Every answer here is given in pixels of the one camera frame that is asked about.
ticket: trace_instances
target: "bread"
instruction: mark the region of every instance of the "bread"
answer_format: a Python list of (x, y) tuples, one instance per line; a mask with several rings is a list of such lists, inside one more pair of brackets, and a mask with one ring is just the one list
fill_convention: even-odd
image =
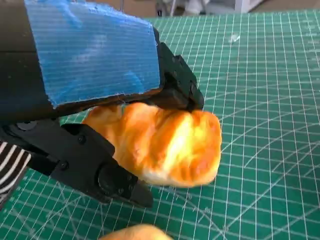
[(130, 226), (103, 236), (99, 240), (173, 240), (159, 228), (149, 224)]
[(195, 187), (217, 175), (222, 134), (218, 118), (201, 110), (144, 103), (97, 106), (83, 120), (115, 147), (120, 166), (154, 185)]

